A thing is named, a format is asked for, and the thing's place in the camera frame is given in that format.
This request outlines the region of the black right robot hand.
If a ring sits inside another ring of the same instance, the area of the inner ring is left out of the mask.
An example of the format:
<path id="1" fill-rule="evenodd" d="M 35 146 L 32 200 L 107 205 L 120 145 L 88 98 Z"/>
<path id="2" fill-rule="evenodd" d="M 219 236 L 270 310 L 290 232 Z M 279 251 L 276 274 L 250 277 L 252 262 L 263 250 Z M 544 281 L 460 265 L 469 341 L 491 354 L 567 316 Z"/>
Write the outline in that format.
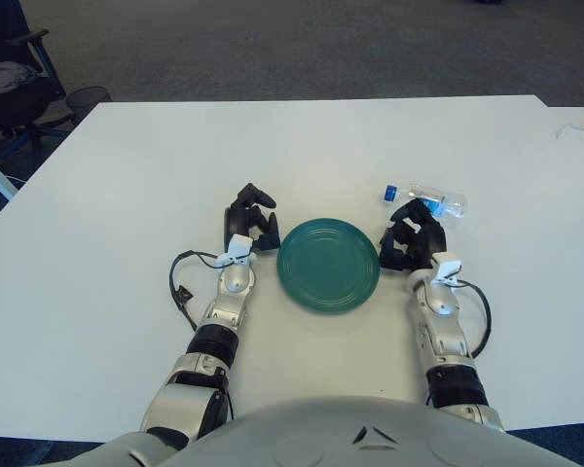
<path id="1" fill-rule="evenodd" d="M 431 269 L 435 253 L 447 251 L 445 231 L 428 207 L 414 198 L 390 217 L 380 241 L 379 264 L 384 269 Z"/>

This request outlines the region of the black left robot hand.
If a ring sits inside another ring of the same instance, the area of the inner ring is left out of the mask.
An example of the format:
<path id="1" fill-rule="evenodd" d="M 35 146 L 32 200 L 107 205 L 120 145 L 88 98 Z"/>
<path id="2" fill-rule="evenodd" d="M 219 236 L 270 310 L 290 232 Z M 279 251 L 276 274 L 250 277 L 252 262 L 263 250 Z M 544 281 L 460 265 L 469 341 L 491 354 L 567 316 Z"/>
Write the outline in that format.
<path id="1" fill-rule="evenodd" d="M 276 202 L 252 183 L 246 184 L 225 209 L 224 246 L 228 249 L 234 234 L 247 236 L 259 251 L 278 249 L 281 240 L 274 210 Z"/>

